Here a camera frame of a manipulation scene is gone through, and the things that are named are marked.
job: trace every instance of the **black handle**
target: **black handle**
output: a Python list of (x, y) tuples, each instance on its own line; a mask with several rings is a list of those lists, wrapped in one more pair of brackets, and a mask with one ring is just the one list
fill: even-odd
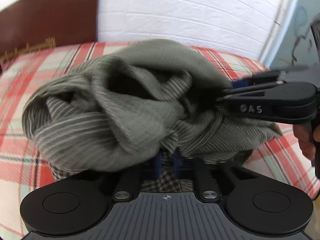
[(320, 114), (318, 113), (316, 118), (311, 121), (312, 134), (310, 135), (310, 140), (313, 141), (314, 145), (316, 146), (316, 158), (313, 161), (312, 166), (315, 167), (316, 177), (318, 179), (320, 179), (320, 142), (314, 141), (313, 132), (319, 125), (320, 125)]

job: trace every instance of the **gold decoration on headboard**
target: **gold decoration on headboard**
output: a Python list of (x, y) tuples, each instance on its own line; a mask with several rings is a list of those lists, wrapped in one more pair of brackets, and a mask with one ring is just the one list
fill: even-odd
[(26, 47), (23, 49), (14, 48), (13, 52), (8, 53), (7, 51), (4, 52), (4, 55), (0, 57), (0, 62), (5, 62), (7, 60), (16, 58), (21, 54), (31, 53), (34, 51), (39, 51), (41, 49), (52, 49), (56, 47), (56, 40), (55, 38), (47, 38), (45, 39), (45, 43), (41, 43), (38, 45), (30, 46), (29, 43), (26, 44)]

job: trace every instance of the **gray ribbed plate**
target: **gray ribbed plate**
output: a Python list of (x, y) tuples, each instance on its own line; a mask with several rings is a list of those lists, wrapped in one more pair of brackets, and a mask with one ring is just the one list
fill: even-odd
[(117, 203), (100, 224), (76, 236), (52, 238), (36, 233), (24, 240), (309, 240), (303, 233), (262, 237), (237, 228), (217, 204), (201, 203), (192, 192), (140, 193)]

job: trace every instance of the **brown headboard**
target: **brown headboard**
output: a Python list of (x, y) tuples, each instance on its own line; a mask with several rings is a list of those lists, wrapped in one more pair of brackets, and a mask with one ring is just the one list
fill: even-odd
[(56, 46), (97, 41), (98, 0), (20, 0), (0, 12), (0, 57), (54, 38)]

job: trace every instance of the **checkered fabric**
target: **checkered fabric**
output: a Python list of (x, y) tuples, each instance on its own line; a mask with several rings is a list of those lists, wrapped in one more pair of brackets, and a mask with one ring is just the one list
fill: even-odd
[[(46, 161), (22, 132), (25, 102), (44, 83), (90, 58), (127, 45), (87, 43), (19, 56), (0, 77), (0, 236), (21, 239), (27, 230), (20, 217), (22, 199), (32, 190), (54, 182)], [(231, 80), (265, 70), (259, 62), (230, 53), (192, 47)], [(292, 126), (280, 124), (284, 136), (254, 150), (245, 167), (296, 186), (310, 196), (320, 188), (314, 168), (303, 157)]]

